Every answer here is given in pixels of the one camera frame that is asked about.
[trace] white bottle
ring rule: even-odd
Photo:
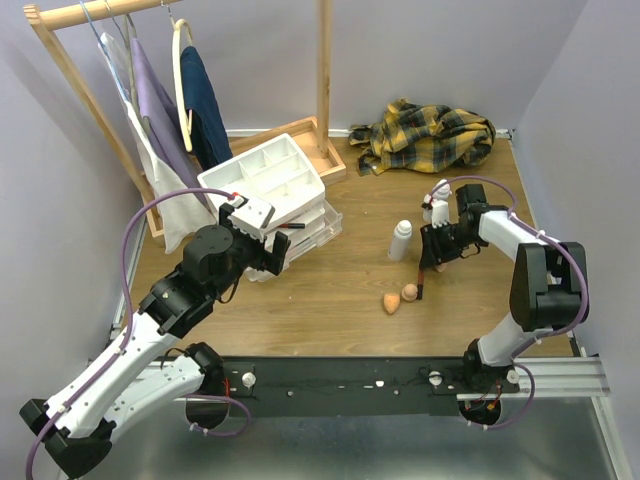
[[[391,260],[396,262],[402,260],[404,254],[407,253],[407,248],[409,248],[411,233],[411,222],[409,220],[402,220],[396,225],[393,230],[391,246],[389,247],[389,258]]]

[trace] gray wall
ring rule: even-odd
[[[586,0],[334,0],[332,128],[371,123],[408,96],[520,120]],[[315,1],[186,0],[186,18],[227,128],[269,128],[315,114]],[[166,10],[133,15],[165,85]]]
[[[19,3],[5,6],[0,29],[0,477],[7,479],[24,478],[34,438],[19,408],[58,391],[104,347],[119,294],[120,237],[140,203]],[[61,36],[96,85],[104,69],[88,29]],[[115,89],[103,85],[99,97],[115,117]],[[46,454],[37,466],[36,478],[57,478]]]
[[[538,223],[587,251],[589,320],[627,454],[640,477],[640,3],[590,0],[515,136]]]

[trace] wooden clothes rack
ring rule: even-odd
[[[110,16],[125,15],[148,8],[168,5],[180,0],[95,0],[86,2],[85,7],[92,20],[103,20]],[[332,0],[318,1],[318,65],[317,65],[317,118],[307,117],[283,125],[252,137],[231,142],[234,155],[283,133],[289,133],[309,157],[326,185],[346,177],[346,167],[329,140],[329,87],[331,77],[331,14]],[[153,190],[143,172],[129,154],[124,142],[96,100],[95,95],[80,75],[69,54],[55,34],[62,28],[87,23],[82,6],[79,4],[53,10],[41,11],[37,5],[25,5],[24,14],[34,32],[45,46],[51,58],[67,79],[78,98],[87,107],[98,126],[113,148],[120,163],[127,171],[136,188],[140,191],[145,205],[154,199]],[[147,212],[147,220],[152,237],[164,243],[162,219],[156,209]]]

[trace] hanging clothes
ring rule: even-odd
[[[128,75],[126,54],[110,35],[103,33],[100,41],[105,47],[103,55],[114,81],[116,84],[128,85],[123,81]],[[129,128],[133,132],[142,168],[156,196],[186,188],[178,174],[156,154],[150,138],[143,130],[136,111],[129,101],[130,92],[127,87],[119,88],[118,92],[127,114]],[[181,195],[166,200],[158,205],[158,211],[162,217],[167,253],[174,251],[187,235],[205,225],[215,223],[211,213],[196,199],[195,195]]]
[[[195,47],[188,46],[182,51],[180,71],[184,106],[187,111],[193,112],[193,152],[203,170],[208,170],[233,156],[229,138],[222,123],[213,87]]]
[[[156,154],[178,174],[187,187],[198,187],[198,171],[182,145],[178,110],[164,89],[137,38],[131,38],[131,56],[138,107]],[[197,195],[205,202],[203,195]]]

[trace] plaid fabric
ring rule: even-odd
[[[360,175],[389,168],[435,173],[452,164],[480,165],[491,152],[496,130],[489,120],[445,105],[422,107],[399,99],[382,122],[353,125],[349,141],[362,145]]]

